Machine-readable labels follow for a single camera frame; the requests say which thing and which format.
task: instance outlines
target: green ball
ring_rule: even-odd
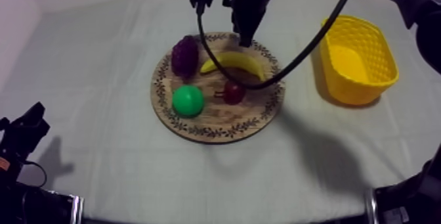
[[[195,117],[202,112],[204,99],[202,91],[193,85],[179,87],[172,98],[173,108],[184,117]]]

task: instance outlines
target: toy fruit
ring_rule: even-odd
[[[263,67],[251,56],[245,53],[226,52],[216,55],[216,59],[224,67],[234,67],[245,70],[253,75],[256,75],[261,81],[265,81],[263,74]],[[202,65],[200,73],[208,73],[217,70],[215,63],[210,59],[205,61]]]
[[[198,62],[198,44],[193,36],[187,35],[173,47],[171,70],[176,76],[188,79],[196,73]]]
[[[243,87],[227,81],[223,92],[215,92],[215,98],[223,98],[226,104],[235,105],[243,100],[245,93],[246,90]]]
[[[203,94],[196,86],[183,85],[173,93],[172,105],[180,116],[196,117],[204,106]]]

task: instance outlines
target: red cherry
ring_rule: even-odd
[[[245,92],[243,87],[232,81],[227,81],[224,86],[224,102],[230,105],[239,104],[243,100]]]

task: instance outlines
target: floral border pattern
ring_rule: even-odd
[[[200,42],[199,36],[195,36],[196,41]],[[213,42],[219,39],[233,39],[238,40],[238,36],[235,34],[206,34],[205,39],[208,42]],[[278,62],[274,56],[271,55],[270,51],[263,47],[261,44],[257,43],[253,40],[251,46],[254,50],[261,52],[261,55],[268,59],[271,63],[271,73],[273,75],[277,74],[280,69],[278,66]],[[245,122],[236,123],[231,125],[230,129],[223,128],[211,128],[211,127],[198,127],[196,125],[188,125],[183,121],[178,115],[175,114],[172,108],[169,108],[167,103],[167,98],[165,97],[165,85],[163,83],[164,78],[166,78],[166,72],[168,71],[171,63],[171,55],[165,55],[165,58],[162,60],[162,64],[157,71],[157,77],[154,80],[154,86],[156,90],[156,95],[158,96],[157,103],[162,108],[161,112],[168,119],[169,123],[173,126],[174,129],[178,131],[185,131],[189,135],[193,136],[204,136],[208,138],[216,138],[216,137],[230,137],[233,139],[236,135],[247,131],[250,127],[256,127],[259,123],[265,122],[268,120],[272,113],[277,111],[277,106],[283,101],[283,92],[284,87],[282,83],[277,83],[274,86],[274,91],[270,94],[269,100],[265,104],[265,109],[261,112],[259,118],[249,118]]]

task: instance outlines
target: black cable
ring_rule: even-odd
[[[316,36],[312,39],[312,41],[303,49],[303,51],[300,52],[300,54],[286,66],[281,72],[273,76],[271,79],[264,81],[262,83],[251,85],[242,83],[235,77],[231,76],[230,73],[219,63],[219,61],[214,56],[213,52],[211,52],[203,32],[202,27],[202,14],[203,10],[205,8],[205,4],[198,3],[198,6],[196,7],[196,13],[198,14],[198,27],[199,27],[199,36],[201,39],[201,44],[203,48],[207,51],[208,55],[210,56],[211,60],[215,63],[216,67],[219,69],[219,71],[230,81],[234,82],[235,84],[239,85],[240,87],[243,87],[245,89],[264,89],[272,84],[275,84],[282,80],[286,75],[288,75],[292,70],[294,70],[311,52],[314,50],[314,48],[319,44],[319,42],[323,39],[325,34],[329,31],[329,29],[332,27],[332,24],[334,24],[335,20],[339,16],[341,10],[343,10],[343,7],[346,5],[346,2],[348,0],[339,0],[337,5],[335,6],[334,10],[332,11],[331,15],[327,19],[325,25],[320,29],[320,31],[316,34]]]
[[[45,177],[45,179],[43,180],[43,183],[41,185],[38,185],[38,186],[28,185],[28,187],[30,187],[30,189],[28,189],[23,194],[23,197],[22,197],[22,220],[23,220],[23,224],[27,224],[28,223],[28,218],[26,217],[26,209],[25,209],[26,197],[28,195],[28,192],[31,189],[39,189],[39,188],[43,187],[44,185],[46,185],[47,173],[46,173],[45,169],[42,166],[40,166],[40,164],[38,164],[37,162],[25,161],[25,162],[23,162],[23,164],[24,165],[34,165],[34,166],[38,167],[39,169],[41,169],[41,171],[43,172],[43,175]]]
[[[24,204],[26,203],[26,196],[28,195],[29,190],[27,190],[22,197],[22,220],[23,220],[23,224],[27,224],[28,223],[28,218],[26,217],[26,209],[24,207]]]
[[[46,185],[46,182],[47,182],[47,173],[46,173],[45,169],[44,169],[42,166],[40,166],[40,165],[39,165],[38,163],[36,163],[36,162],[29,162],[29,161],[25,161],[25,162],[23,162],[23,164],[24,164],[24,165],[34,165],[34,166],[36,166],[37,168],[41,169],[41,171],[43,172],[43,175],[44,175],[44,177],[45,177],[45,179],[43,180],[43,183],[42,183],[41,185],[36,185],[36,186],[34,186],[34,185],[28,185],[29,187],[41,188],[41,187],[43,187],[44,185]]]

